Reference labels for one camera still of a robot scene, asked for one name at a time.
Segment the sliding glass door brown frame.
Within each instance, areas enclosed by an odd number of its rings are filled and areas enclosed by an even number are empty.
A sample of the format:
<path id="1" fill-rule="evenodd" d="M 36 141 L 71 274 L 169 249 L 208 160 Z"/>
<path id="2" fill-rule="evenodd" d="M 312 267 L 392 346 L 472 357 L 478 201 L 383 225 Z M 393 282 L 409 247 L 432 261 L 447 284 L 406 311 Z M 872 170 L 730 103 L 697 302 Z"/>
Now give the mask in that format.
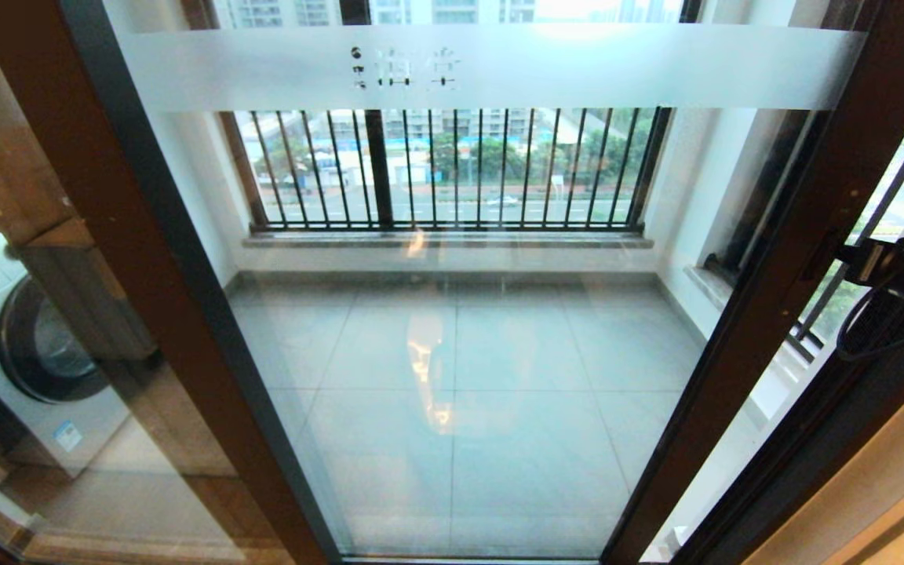
<path id="1" fill-rule="evenodd" d="M 103 0 L 337 565 L 666 561 L 904 135 L 904 0 Z M 761 108 L 822 111 L 718 311 Z M 309 231 L 618 248 L 245 248 Z"/>

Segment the grey stone window sill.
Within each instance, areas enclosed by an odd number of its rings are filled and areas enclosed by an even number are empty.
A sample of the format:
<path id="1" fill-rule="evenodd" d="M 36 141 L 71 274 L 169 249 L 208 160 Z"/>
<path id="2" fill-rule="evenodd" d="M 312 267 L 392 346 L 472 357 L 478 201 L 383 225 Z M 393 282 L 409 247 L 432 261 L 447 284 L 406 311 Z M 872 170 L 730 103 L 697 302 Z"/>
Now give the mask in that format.
<path id="1" fill-rule="evenodd" d="M 618 248 L 650 250 L 655 242 L 621 232 L 303 231 L 251 235 L 245 248 Z"/>
<path id="2" fill-rule="evenodd" d="M 724 311 L 726 304 L 731 300 L 733 290 L 733 282 L 728 282 L 720 273 L 710 268 L 703 267 L 686 267 L 683 269 L 689 280 L 696 285 L 697 289 L 703 293 L 709 303 L 713 304 L 718 311 Z"/>

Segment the dark brown door jamb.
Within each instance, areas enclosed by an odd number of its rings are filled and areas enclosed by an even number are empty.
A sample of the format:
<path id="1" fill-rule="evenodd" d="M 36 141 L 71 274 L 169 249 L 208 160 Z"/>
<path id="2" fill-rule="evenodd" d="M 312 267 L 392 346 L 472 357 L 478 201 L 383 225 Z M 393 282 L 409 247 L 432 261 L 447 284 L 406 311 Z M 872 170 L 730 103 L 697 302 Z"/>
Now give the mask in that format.
<path id="1" fill-rule="evenodd" d="M 676 554 L 672 565 L 742 565 L 828 485 L 904 404 L 904 304 L 876 299 Z"/>

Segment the white front-load washing machine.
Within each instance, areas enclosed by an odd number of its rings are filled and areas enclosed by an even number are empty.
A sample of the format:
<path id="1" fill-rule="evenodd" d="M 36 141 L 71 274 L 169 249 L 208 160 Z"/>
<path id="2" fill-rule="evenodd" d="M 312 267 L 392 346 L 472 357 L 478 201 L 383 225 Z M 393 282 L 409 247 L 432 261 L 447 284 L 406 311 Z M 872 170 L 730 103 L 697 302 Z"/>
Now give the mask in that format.
<path id="1" fill-rule="evenodd" d="M 128 418 L 125 402 L 0 236 L 0 455 L 78 478 Z"/>

